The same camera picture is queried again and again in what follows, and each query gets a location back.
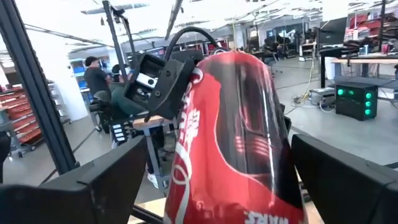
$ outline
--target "black cable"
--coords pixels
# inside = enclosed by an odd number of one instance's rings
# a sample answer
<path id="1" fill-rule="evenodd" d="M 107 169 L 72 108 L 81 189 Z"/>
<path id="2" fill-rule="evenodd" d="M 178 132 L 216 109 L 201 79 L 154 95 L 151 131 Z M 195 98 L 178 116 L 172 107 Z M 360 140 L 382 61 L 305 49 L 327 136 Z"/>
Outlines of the black cable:
<path id="1" fill-rule="evenodd" d="M 204 31 L 203 29 L 197 28 L 197 27 L 186 27 L 186 28 L 178 31 L 174 35 L 173 39 L 170 41 L 170 44 L 169 44 L 169 46 L 166 49 L 166 54 L 164 55 L 164 60 L 169 60 L 170 59 L 170 56 L 171 56 L 171 54 L 173 52 L 174 46 L 177 44 L 177 42 L 181 38 L 181 36 L 184 33 L 186 33 L 186 32 L 197 32 L 197 33 L 199 33 L 201 35 L 204 35 L 210 41 L 211 44 L 213 44 L 215 47 L 218 46 L 216 40 L 209 33 Z"/>

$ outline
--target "wooden table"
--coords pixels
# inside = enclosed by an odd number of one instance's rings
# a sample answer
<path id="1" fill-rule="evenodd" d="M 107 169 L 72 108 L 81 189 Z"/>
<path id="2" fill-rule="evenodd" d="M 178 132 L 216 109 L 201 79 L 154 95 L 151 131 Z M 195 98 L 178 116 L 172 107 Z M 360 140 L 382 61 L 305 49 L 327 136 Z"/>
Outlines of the wooden table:
<path id="1" fill-rule="evenodd" d="M 166 198 L 161 198 L 139 204 L 138 206 L 162 217 L 164 215 L 165 203 L 166 203 Z M 315 208 L 312 202 L 305 204 L 305 210 L 307 212 L 309 224 L 324 224 L 324 222 L 321 219 L 321 216 L 318 213 L 318 210 Z M 137 223 L 142 223 L 142 220 L 139 220 L 136 217 L 130 217 L 128 224 L 137 224 Z"/>
<path id="2" fill-rule="evenodd" d="M 344 76 L 341 73 L 341 64 L 348 63 L 348 58 L 334 58 L 331 60 L 334 63 L 335 69 L 335 82 L 353 82 L 362 84 L 372 84 L 376 86 L 382 86 L 383 88 L 392 88 L 394 90 L 398 89 L 398 81 L 394 81 L 386 78 L 373 78 L 369 77 L 369 64 L 388 64 L 391 67 L 398 64 L 398 57 L 387 57 L 386 54 L 381 53 L 371 53 L 367 55 L 360 55 L 355 58 L 350 58 L 349 63 L 355 66 L 355 73 L 351 76 Z"/>
<path id="3" fill-rule="evenodd" d="M 168 126 L 170 124 L 173 124 L 175 127 L 175 131 L 177 131 L 177 120 L 173 119 L 172 121 L 169 119 L 165 119 L 161 116 L 153 116 L 151 117 L 148 122 L 145 122 L 145 118 L 140 118 L 136 119 L 132 122 L 132 127 L 135 128 L 136 130 L 140 130 L 144 132 L 144 135 L 147 139 L 147 147 L 148 147 L 148 152 L 149 152 L 149 157 L 150 161 L 152 163 L 152 166 L 154 168 L 154 175 L 156 176 L 156 181 L 159 186 L 160 192 L 162 194 L 166 194 L 166 188 L 164 187 L 163 183 L 166 181 L 169 181 L 170 176 L 165 175 L 163 173 L 163 169 L 157 162 L 157 157 L 156 157 L 156 151 L 154 147 L 154 143 L 152 142 L 152 133 L 151 129 L 152 128 L 162 128 L 163 126 Z"/>

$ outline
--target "shelving rack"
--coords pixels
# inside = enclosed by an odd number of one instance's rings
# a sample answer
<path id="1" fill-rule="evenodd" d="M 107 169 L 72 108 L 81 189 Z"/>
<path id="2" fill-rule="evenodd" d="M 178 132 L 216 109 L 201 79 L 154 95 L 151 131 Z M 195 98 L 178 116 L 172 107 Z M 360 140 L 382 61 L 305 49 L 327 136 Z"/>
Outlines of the shelving rack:
<path id="1" fill-rule="evenodd" d="M 33 151 L 35 145 L 42 139 L 39 124 L 32 113 L 32 108 L 21 88 L 15 88 L 0 94 L 1 126 L 12 138 L 12 152 L 24 157 L 28 151 Z"/>
<path id="2" fill-rule="evenodd" d="M 65 112 L 65 104 L 62 100 L 61 94 L 58 88 L 56 87 L 55 83 L 53 81 L 48 81 L 47 85 L 49 87 L 49 91 L 51 92 L 53 102 L 55 103 L 55 108 L 60 116 L 61 123 L 62 124 L 71 123 L 69 116 Z"/>

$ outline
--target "black monitor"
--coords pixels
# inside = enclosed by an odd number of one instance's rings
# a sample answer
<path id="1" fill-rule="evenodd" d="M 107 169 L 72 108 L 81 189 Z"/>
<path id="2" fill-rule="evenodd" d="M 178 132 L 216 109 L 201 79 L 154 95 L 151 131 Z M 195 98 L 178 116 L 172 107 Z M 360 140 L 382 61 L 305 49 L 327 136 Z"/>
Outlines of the black monitor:
<path id="1" fill-rule="evenodd" d="M 321 45 L 343 44 L 347 28 L 347 17 L 321 22 L 318 42 Z"/>

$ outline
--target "sneaker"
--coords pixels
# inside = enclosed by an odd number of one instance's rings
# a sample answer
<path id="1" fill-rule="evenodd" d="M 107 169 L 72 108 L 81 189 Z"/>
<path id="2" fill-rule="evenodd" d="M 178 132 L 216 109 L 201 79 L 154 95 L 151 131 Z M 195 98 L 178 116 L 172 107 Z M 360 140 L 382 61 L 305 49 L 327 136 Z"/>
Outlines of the sneaker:
<path id="1" fill-rule="evenodd" d="M 118 143 L 115 140 L 113 140 L 112 141 L 112 145 L 111 145 L 111 149 L 116 149 L 117 147 L 118 147 Z"/>
<path id="2" fill-rule="evenodd" d="M 151 181 L 156 189 L 159 189 L 155 174 L 148 174 L 148 180 Z"/>
<path id="3" fill-rule="evenodd" d="M 159 189 L 159 186 L 157 185 L 157 179 L 156 179 L 155 174 L 148 174 L 148 180 L 151 181 L 151 182 L 153 183 L 153 185 L 154 185 L 154 187 L 155 187 L 156 189 Z M 167 187 L 166 181 L 163 181 L 163 186 L 164 186 L 164 188 Z"/>

